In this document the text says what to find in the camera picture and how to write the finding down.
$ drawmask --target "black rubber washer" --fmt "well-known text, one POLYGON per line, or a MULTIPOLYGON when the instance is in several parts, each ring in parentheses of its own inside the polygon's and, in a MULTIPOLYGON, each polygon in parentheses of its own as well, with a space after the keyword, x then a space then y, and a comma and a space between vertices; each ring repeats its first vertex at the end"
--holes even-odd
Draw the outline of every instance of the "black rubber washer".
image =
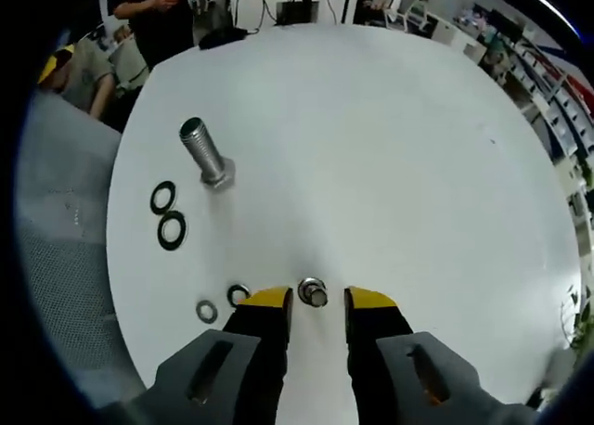
POLYGON ((175 201, 175 184, 171 181, 163 181, 158 184, 154 190, 152 190, 152 194, 150 195, 150 210, 155 214, 164 214, 171 206, 174 205, 175 201), (160 190, 167 189, 169 190, 169 200, 165 205, 162 207, 157 207, 157 203, 155 202, 155 198, 157 197, 157 192, 160 190))
POLYGON ((203 321, 204 323, 206 323, 207 325, 211 325, 212 323, 214 323, 216 321, 216 319, 219 316, 219 311, 216 310, 216 307, 214 306, 213 303, 209 302, 208 300, 202 300, 201 302, 198 302, 198 304, 196 304, 196 315, 198 316, 198 318, 203 321), (206 317, 203 316, 200 312, 202 310, 202 307, 204 306, 208 306, 211 308, 211 310, 213 311, 213 316, 211 317, 206 317))
POLYGON ((252 295, 250 291, 242 284, 234 284, 226 291, 226 300, 231 304, 231 307, 238 307, 238 304, 233 301, 233 294, 235 292, 243 292, 245 298, 250 298, 252 295))
POLYGON ((186 218, 181 212, 178 212, 176 210, 170 210, 169 212, 164 214, 161 220, 159 221, 159 226, 157 227, 157 239, 159 240, 159 244, 161 244, 161 247, 163 247, 167 251, 174 251, 175 249, 177 249, 184 241, 184 237, 186 236, 186 227, 186 218), (165 227, 165 224, 173 220, 176 220, 179 223, 179 237, 177 237, 173 241, 168 241, 163 236, 163 228, 165 227))

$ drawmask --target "black shirt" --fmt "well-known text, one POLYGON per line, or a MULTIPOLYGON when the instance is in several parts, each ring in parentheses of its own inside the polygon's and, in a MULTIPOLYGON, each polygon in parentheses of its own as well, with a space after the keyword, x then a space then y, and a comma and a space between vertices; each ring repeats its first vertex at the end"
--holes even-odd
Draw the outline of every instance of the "black shirt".
MULTIPOLYGON (((112 14, 113 9, 122 3, 143 1, 145 0, 108 0, 108 10, 112 14)), ((164 41, 175 38, 180 32, 190 31, 191 33, 192 13, 187 0, 179 0, 166 12, 151 9, 132 17, 129 22, 136 37, 164 41)))

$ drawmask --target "white tabletop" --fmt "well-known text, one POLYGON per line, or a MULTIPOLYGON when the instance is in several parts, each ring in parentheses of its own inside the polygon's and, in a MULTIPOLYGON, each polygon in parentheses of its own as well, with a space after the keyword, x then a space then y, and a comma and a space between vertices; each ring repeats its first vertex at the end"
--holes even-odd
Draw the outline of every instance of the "white tabletop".
POLYGON ((552 164, 513 102, 449 47, 377 28, 303 25, 187 51, 150 75, 110 187, 110 284, 143 381, 210 326, 230 283, 320 277, 322 309, 296 300, 278 422, 358 423, 346 372, 342 290, 392 297, 523 402, 561 338, 580 269, 552 164), (201 117, 237 182, 213 195, 178 137, 201 117), (177 185, 185 242, 165 251, 149 197, 177 185))

